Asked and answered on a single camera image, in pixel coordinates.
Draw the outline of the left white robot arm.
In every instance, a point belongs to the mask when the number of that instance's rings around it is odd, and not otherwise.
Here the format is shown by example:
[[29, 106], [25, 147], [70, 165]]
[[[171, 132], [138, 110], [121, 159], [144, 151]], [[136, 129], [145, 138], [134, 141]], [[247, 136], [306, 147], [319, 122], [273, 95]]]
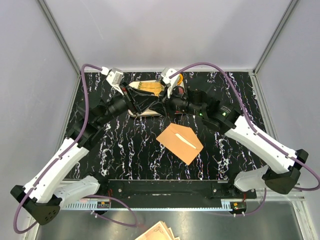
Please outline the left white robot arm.
[[67, 173], [85, 157], [103, 136], [106, 123], [127, 111], [142, 113], [159, 101], [154, 93], [120, 85], [119, 91], [108, 101], [90, 97], [84, 89], [83, 118], [67, 133], [62, 145], [45, 167], [25, 185], [15, 185], [10, 193], [18, 201], [18, 209], [25, 209], [41, 226], [52, 221], [61, 208], [84, 197], [103, 198], [108, 186], [99, 174], [60, 187]]

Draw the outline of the ornate bordered letter paper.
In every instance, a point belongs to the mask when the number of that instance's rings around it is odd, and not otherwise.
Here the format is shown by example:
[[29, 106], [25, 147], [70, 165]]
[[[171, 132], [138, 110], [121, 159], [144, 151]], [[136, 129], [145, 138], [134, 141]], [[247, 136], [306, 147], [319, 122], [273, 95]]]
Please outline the ornate bordered letter paper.
[[187, 144], [188, 146], [192, 147], [193, 149], [196, 149], [197, 147], [194, 146], [192, 143], [190, 143], [188, 140], [186, 140], [182, 135], [180, 135], [179, 133], [176, 133], [175, 136], [177, 138], [179, 138], [182, 142], [184, 142], [185, 144]]

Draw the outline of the brown paper envelope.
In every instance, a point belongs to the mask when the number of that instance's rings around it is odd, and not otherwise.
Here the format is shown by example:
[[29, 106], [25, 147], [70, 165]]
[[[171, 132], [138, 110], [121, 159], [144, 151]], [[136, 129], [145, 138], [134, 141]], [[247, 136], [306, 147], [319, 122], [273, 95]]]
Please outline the brown paper envelope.
[[[176, 133], [179, 133], [187, 141], [196, 146], [196, 149], [182, 142], [176, 137]], [[170, 123], [169, 126], [157, 136], [156, 140], [187, 165], [192, 163], [204, 147], [190, 127], [175, 123]]]

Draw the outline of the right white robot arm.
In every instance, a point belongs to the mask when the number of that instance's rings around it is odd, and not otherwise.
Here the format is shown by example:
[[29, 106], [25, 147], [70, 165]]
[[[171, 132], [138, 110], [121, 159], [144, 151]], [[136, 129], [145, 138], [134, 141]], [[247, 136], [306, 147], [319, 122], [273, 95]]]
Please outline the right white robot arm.
[[301, 175], [301, 166], [295, 161], [305, 163], [309, 156], [305, 150], [288, 148], [259, 129], [237, 105], [223, 103], [201, 90], [174, 93], [158, 100], [150, 109], [162, 116], [178, 112], [200, 117], [208, 129], [237, 141], [265, 162], [264, 167], [241, 171], [231, 178], [227, 192], [235, 199], [259, 188], [287, 195]]

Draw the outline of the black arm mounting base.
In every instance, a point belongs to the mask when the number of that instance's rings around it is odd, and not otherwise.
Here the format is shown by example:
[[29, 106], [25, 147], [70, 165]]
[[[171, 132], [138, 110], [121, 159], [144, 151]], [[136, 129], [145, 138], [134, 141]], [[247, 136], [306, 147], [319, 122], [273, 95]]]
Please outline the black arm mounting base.
[[201, 196], [207, 199], [257, 198], [255, 190], [242, 192], [224, 180], [124, 180], [110, 179], [99, 187], [99, 194], [115, 198], [131, 196]]

